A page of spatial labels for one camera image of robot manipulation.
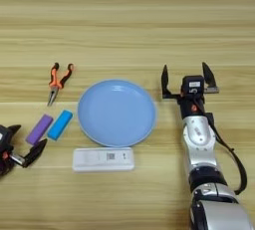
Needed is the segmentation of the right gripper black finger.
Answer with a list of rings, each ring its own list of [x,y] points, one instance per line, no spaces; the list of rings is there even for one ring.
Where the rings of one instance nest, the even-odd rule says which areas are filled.
[[[215,81],[214,75],[212,71],[210,70],[209,66],[205,62],[202,63],[202,70],[203,70],[204,80],[207,86],[209,88],[215,88],[216,81]]]
[[[167,88],[168,86],[168,70],[167,65],[164,65],[162,74],[161,74],[161,90],[163,97],[172,97],[172,93]]]

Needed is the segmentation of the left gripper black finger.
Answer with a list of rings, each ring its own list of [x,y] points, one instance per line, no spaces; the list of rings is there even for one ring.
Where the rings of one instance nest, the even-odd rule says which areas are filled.
[[[10,125],[10,126],[8,127],[8,130],[9,130],[12,134],[15,134],[20,128],[21,128],[21,125],[19,125],[19,124],[14,124],[14,125]]]
[[[36,159],[38,159],[41,156],[46,144],[47,144],[47,140],[43,139],[40,142],[38,142],[36,145],[34,145],[30,149],[29,153],[24,157],[23,167],[28,167]]]

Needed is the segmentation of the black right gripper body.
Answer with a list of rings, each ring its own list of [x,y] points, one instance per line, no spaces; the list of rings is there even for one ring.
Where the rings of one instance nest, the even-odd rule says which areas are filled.
[[[164,99],[174,99],[180,106],[181,117],[186,118],[194,115],[205,115],[204,95],[172,94],[168,89],[162,91]]]

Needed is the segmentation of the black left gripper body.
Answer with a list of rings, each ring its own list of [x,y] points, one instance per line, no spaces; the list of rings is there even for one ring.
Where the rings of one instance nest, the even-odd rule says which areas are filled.
[[[0,176],[9,173],[18,164],[25,164],[25,157],[16,153],[13,147],[0,151]]]

